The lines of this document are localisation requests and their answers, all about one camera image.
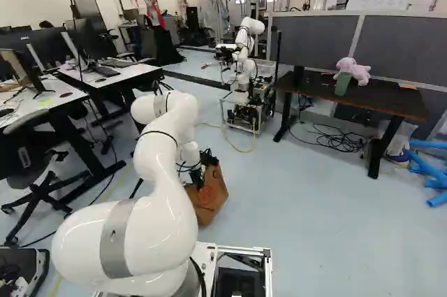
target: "computer tower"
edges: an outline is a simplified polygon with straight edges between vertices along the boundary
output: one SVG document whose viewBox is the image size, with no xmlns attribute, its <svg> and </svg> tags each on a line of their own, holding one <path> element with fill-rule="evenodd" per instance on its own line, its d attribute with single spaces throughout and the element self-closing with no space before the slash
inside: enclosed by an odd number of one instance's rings
<svg viewBox="0 0 447 297">
<path fill-rule="evenodd" d="M 198 31 L 198 11 L 197 7 L 186 7 L 186 24 L 191 31 Z"/>
</svg>

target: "green cup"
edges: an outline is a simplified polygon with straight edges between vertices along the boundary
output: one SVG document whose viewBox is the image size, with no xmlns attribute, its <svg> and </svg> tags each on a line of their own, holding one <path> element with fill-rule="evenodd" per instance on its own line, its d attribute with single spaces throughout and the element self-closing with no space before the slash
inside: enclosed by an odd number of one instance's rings
<svg viewBox="0 0 447 297">
<path fill-rule="evenodd" d="M 346 89 L 348 88 L 349 82 L 351 81 L 352 75 L 348 72 L 340 72 L 337 77 L 337 84 L 335 85 L 334 93 L 338 96 L 344 96 Z"/>
</svg>

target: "person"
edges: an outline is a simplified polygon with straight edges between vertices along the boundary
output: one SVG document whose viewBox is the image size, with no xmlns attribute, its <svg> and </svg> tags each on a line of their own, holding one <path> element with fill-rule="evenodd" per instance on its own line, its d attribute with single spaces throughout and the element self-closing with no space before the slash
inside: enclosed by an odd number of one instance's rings
<svg viewBox="0 0 447 297">
<path fill-rule="evenodd" d="M 41 23 L 39 23 L 39 27 L 42 29 L 47 29 L 47 28 L 53 28 L 54 26 L 52 25 L 51 22 L 48 22 L 47 20 L 43 20 Z"/>
<path fill-rule="evenodd" d="M 175 49 L 170 33 L 165 29 L 165 21 L 158 0 L 144 0 L 144 2 L 147 6 L 147 18 L 154 31 L 157 64 L 161 66 L 182 62 L 184 57 Z"/>
</svg>

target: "mouse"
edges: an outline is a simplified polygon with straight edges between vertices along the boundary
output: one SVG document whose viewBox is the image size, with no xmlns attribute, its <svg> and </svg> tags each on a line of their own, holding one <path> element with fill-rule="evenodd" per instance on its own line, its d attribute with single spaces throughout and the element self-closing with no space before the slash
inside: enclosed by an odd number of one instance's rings
<svg viewBox="0 0 447 297">
<path fill-rule="evenodd" d="M 4 108 L 0 110 L 0 117 L 4 117 L 5 115 L 11 114 L 14 112 L 14 108 Z"/>
</svg>

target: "plush toy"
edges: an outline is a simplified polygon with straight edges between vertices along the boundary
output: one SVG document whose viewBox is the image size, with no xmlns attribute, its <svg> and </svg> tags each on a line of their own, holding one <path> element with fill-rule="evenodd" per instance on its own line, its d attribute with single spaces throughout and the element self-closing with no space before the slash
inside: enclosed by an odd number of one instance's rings
<svg viewBox="0 0 447 297">
<path fill-rule="evenodd" d="M 354 58 L 345 57 L 338 61 L 337 68 L 340 72 L 348 72 L 353 75 L 353 77 L 358 80 L 358 86 L 365 86 L 369 82 L 369 70 L 371 70 L 371 66 L 363 66 L 357 64 Z"/>
</svg>

